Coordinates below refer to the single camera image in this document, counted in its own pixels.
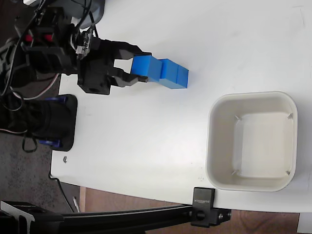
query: blue block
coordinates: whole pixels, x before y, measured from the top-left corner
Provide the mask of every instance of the blue block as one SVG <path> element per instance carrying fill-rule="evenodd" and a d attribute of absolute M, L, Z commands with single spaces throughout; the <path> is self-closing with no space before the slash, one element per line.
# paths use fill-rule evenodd
<path fill-rule="evenodd" d="M 162 62 L 151 55 L 135 56 L 133 58 L 131 74 L 147 76 L 149 81 L 159 82 Z"/>
<path fill-rule="evenodd" d="M 170 89 L 187 88 L 188 70 L 169 59 L 161 59 L 162 69 L 159 83 Z"/>
<path fill-rule="evenodd" d="M 178 65 L 169 59 L 160 59 L 162 62 L 159 83 L 170 89 L 176 89 Z"/>
<path fill-rule="evenodd" d="M 179 65 L 177 69 L 176 83 L 181 85 L 183 88 L 187 88 L 188 79 L 189 79 L 189 70 Z"/>

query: white table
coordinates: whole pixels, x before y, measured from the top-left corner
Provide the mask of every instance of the white table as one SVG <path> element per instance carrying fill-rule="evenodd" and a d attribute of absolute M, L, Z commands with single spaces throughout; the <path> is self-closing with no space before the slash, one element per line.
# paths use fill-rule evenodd
<path fill-rule="evenodd" d="M 185 66 L 189 87 L 137 83 L 101 96 L 63 75 L 59 93 L 77 96 L 78 114 L 73 148 L 53 152 L 53 176 L 191 204 L 194 187 L 213 188 L 205 173 L 212 104 L 230 93 L 283 91 L 299 113 L 294 179 L 276 193 L 218 190 L 214 206 L 312 212 L 312 1 L 107 0 L 97 29 Z"/>

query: cable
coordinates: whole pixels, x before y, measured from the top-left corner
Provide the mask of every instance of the cable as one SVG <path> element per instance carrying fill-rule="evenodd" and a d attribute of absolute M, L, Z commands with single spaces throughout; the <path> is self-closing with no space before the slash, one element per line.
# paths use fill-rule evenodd
<path fill-rule="evenodd" d="M 67 197 L 66 197 L 66 195 L 64 193 L 64 190 L 62 188 L 62 184 L 60 183 L 60 180 L 58 178 L 52 177 L 51 169 L 50 169 L 50 172 L 49 172 L 49 179 L 50 180 L 56 180 L 58 182 L 58 187 L 59 187 L 60 192 L 62 193 L 62 195 L 63 195 L 63 197 L 64 197 L 64 199 L 66 201 L 66 204 L 68 205 L 69 209 L 74 213 L 75 211 L 74 211 L 73 207 L 70 205 L 70 203 L 69 203 L 69 201 L 68 201 L 68 199 L 67 199 Z"/>
<path fill-rule="evenodd" d="M 5 132 L 8 132 L 8 133 L 13 133 L 13 134 L 22 134 L 22 133 L 26 133 L 27 132 L 27 130 L 25 130 L 24 132 L 13 132 L 11 130 L 2 129 L 2 128 L 0 128 L 0 131 L 5 131 Z"/>
<path fill-rule="evenodd" d="M 33 136 L 31 133 L 30 133 L 30 135 L 31 135 L 31 138 L 32 138 L 32 140 L 33 140 L 33 143 L 34 143 L 35 147 L 34 147 L 34 149 L 32 149 L 32 150 L 26 150 L 26 149 L 25 149 L 25 143 L 26 143 L 26 138 L 27 138 L 27 134 L 26 134 L 26 132 L 25 132 L 25 133 L 24 133 L 23 142 L 22 142 L 22 144 L 21 144 L 21 148 L 22 148 L 23 151 L 26 152 L 26 153 L 33 153 L 33 152 L 35 152 L 35 151 L 37 150 L 37 148 L 38 148 L 38 144 L 37 144 L 36 139 L 34 138 L 34 136 Z"/>
<path fill-rule="evenodd" d="M 96 23 L 94 21 L 93 14 L 91 11 L 89 12 L 89 16 L 90 16 L 92 24 L 94 25 L 94 32 L 96 33 L 96 37 L 98 38 L 98 31 L 97 31 Z"/>
<path fill-rule="evenodd" d="M 84 14 L 83 16 L 81 17 L 79 23 L 75 26 L 75 31 L 78 32 L 79 31 L 79 28 L 80 26 L 82 25 L 82 23 L 84 22 L 84 20 L 87 18 L 89 12 L 90 12 L 90 9 L 91 9 L 91 5 L 92 5 L 92 0 L 89 0 L 89 5 L 88 7 L 86 8 L 86 10 L 84 11 Z"/>
<path fill-rule="evenodd" d="M 16 109 L 10 109 L 10 108 L 8 108 L 8 107 L 4 104 L 3 97 L 0 96 L 1 105 L 2 105 L 5 109 L 7 109 L 7 110 L 9 110 L 9 111 L 18 111 L 18 110 L 20 110 L 20 109 L 22 108 L 23 104 L 24 104 L 24 97 L 23 97 L 23 95 L 22 95 L 21 93 L 19 93 L 19 92 L 16 92 L 16 95 L 18 95 L 18 96 L 19 96 L 19 99 L 20 99 L 20 106 L 19 106 L 18 108 L 16 108 Z"/>
<path fill-rule="evenodd" d="M 0 97 L 4 96 L 9 87 L 11 86 L 11 83 L 12 83 L 12 78 L 13 78 L 13 68 L 15 66 L 15 63 L 16 63 L 16 60 L 15 60 L 15 57 L 16 57 L 16 51 L 18 50 L 18 48 L 20 47 L 25 35 L 28 33 L 28 30 L 30 29 L 30 27 L 32 26 L 32 24 L 36 21 L 38 15 L 43 11 L 43 8 L 45 6 L 45 3 L 46 3 L 46 0 L 41 0 L 37 10 L 36 10 L 36 13 L 35 15 L 33 16 L 33 18 L 30 20 L 30 22 L 28 23 L 28 25 L 26 26 L 24 32 L 22 33 L 22 35 L 20 36 L 16 46 L 15 46 L 15 49 L 14 49 L 14 52 L 13 52 L 13 56 L 12 56 L 12 63 L 11 63 L 11 67 L 10 67 L 10 70 L 9 70 L 9 75 L 8 75 L 8 79 L 5 83 L 5 87 L 4 87 L 4 90 L 0 93 Z"/>
<path fill-rule="evenodd" d="M 39 94 L 37 94 L 34 97 L 25 97 L 24 100 L 34 100 L 34 99 L 41 97 L 43 94 L 45 94 L 53 86 L 53 84 L 58 79 L 58 77 L 59 77 L 59 73 L 54 76 L 51 83 L 44 90 L 42 90 Z M 11 90 L 12 90 L 14 96 L 16 96 L 17 98 L 20 98 L 20 95 L 15 90 L 13 90 L 13 88 L 11 88 Z"/>

